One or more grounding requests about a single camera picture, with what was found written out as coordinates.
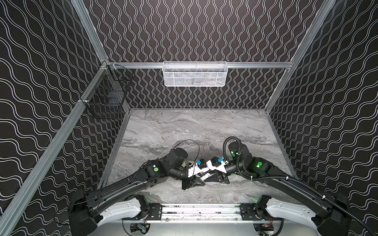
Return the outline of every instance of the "wall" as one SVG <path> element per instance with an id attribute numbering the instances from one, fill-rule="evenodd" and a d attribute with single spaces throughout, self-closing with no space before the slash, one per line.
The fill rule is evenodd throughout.
<path id="1" fill-rule="evenodd" d="M 84 0 L 110 61 L 290 61 L 322 0 Z"/>
<path id="2" fill-rule="evenodd" d="M 0 0 L 0 214 L 85 91 L 101 62 L 71 1 Z M 12 235 L 70 235 L 67 206 L 95 190 L 122 119 L 86 110 Z"/>
<path id="3" fill-rule="evenodd" d="M 161 69 L 138 69 L 126 100 L 132 108 L 264 109 L 283 73 L 282 68 L 229 69 L 223 87 L 166 87 Z"/>
<path id="4" fill-rule="evenodd" d="M 70 235 L 67 208 L 74 191 L 96 190 L 122 119 L 96 120 L 86 110 L 30 201 L 13 236 Z"/>
<path id="5" fill-rule="evenodd" d="M 377 31 L 378 1 L 338 0 L 270 114 L 298 177 L 346 195 L 375 231 Z"/>
<path id="6" fill-rule="evenodd" d="M 0 0 L 0 215 L 100 62 L 68 0 Z"/>
<path id="7" fill-rule="evenodd" d="M 113 62 L 288 62 L 323 0 L 84 0 Z M 282 69 L 232 69 L 223 88 L 165 87 L 137 70 L 133 108 L 264 108 Z"/>

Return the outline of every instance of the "gray marble surface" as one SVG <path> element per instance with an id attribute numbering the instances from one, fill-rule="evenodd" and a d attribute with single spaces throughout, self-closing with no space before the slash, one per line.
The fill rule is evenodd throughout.
<path id="1" fill-rule="evenodd" d="M 179 141 L 196 140 L 199 159 L 222 156 L 223 141 L 237 136 L 253 156 L 262 157 L 290 173 L 272 129 L 261 110 L 132 110 L 108 184 L 134 173 L 146 160 L 161 158 Z M 180 145 L 194 160 L 198 146 Z M 285 193 L 231 175 L 230 184 L 206 183 L 203 187 L 181 189 L 181 181 L 169 178 L 143 191 L 150 202 L 256 202 L 262 195 L 295 201 Z"/>

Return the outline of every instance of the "white cylindrical object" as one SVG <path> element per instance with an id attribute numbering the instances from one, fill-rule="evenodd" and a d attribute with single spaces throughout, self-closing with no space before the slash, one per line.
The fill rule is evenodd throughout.
<path id="1" fill-rule="evenodd" d="M 211 176 L 211 174 L 209 174 L 209 173 L 206 173 L 204 176 L 202 176 L 200 179 L 202 180 L 202 181 L 204 181 L 205 179 L 207 179 L 208 177 L 210 177 Z"/>

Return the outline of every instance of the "black wire basket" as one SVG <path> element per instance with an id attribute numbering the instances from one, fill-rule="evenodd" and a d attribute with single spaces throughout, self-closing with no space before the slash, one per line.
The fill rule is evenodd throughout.
<path id="1" fill-rule="evenodd" d="M 90 100 L 85 102 L 89 112 L 97 119 L 121 119 L 124 116 L 125 90 L 111 74 L 105 74 L 96 84 Z"/>

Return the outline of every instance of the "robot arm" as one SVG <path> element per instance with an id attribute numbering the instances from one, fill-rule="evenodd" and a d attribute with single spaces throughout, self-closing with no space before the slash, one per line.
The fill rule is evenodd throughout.
<path id="1" fill-rule="evenodd" d="M 233 160 L 228 160 L 227 157 L 214 157 L 205 162 L 200 159 L 189 169 L 186 151 L 182 148 L 175 148 L 163 158 L 145 162 L 135 173 L 114 184 L 90 192 L 76 191 L 70 199 L 68 209 L 72 236 L 88 235 L 99 224 L 114 219 L 128 217 L 130 220 L 140 220 L 145 218 L 150 209 L 143 196 L 136 196 L 128 201 L 120 201 L 140 190 L 165 182 L 168 177 L 181 180 L 183 190 L 203 186 L 205 185 L 204 182 L 210 181 L 228 184 L 227 176 L 240 174 L 236 168 L 235 153 L 237 153 L 237 149 L 236 142 L 229 145 Z M 254 178 L 289 176 L 269 161 L 253 157 L 244 144 L 241 145 L 240 159 L 239 169 L 243 170 L 248 176 Z M 249 216 L 256 216 L 255 219 L 261 220 L 273 217 L 290 219 L 316 228 L 322 236 L 347 235 L 350 218 L 303 185 L 275 178 L 265 178 L 259 181 L 285 192 L 304 206 L 280 202 L 270 196 L 263 195 L 253 207 L 253 210 L 249 210 L 253 211 L 248 212 Z M 348 209 L 349 203 L 345 196 L 339 194 L 333 198 L 339 205 Z"/>
<path id="2" fill-rule="evenodd" d="M 186 173 L 189 167 L 187 157 L 187 152 L 182 148 L 172 149 L 165 157 L 145 162 L 135 173 L 114 184 L 99 190 L 85 192 L 81 189 L 74 192 L 68 208 L 72 236 L 85 236 L 93 232 L 98 223 L 104 219 L 106 214 L 103 213 L 106 209 L 136 192 L 165 182 L 168 177 L 182 180 L 183 189 L 187 188 L 185 185 L 188 183 L 191 186 L 202 184 L 203 182 L 201 183 L 196 177 L 187 181 Z M 143 197 L 139 202 L 141 202 L 141 211 L 138 212 L 137 218 L 141 219 L 149 208 Z"/>

